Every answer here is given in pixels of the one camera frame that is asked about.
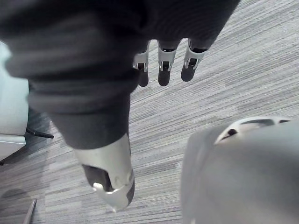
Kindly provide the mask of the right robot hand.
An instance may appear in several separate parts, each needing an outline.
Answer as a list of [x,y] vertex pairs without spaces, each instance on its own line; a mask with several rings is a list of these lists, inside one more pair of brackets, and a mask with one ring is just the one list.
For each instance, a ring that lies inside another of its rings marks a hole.
[[114,209],[135,190],[130,95],[145,85],[148,44],[158,41],[159,83],[189,39],[182,79],[238,5],[236,0],[3,0],[0,39],[8,73],[33,86],[29,106],[46,113],[73,148],[93,190]]

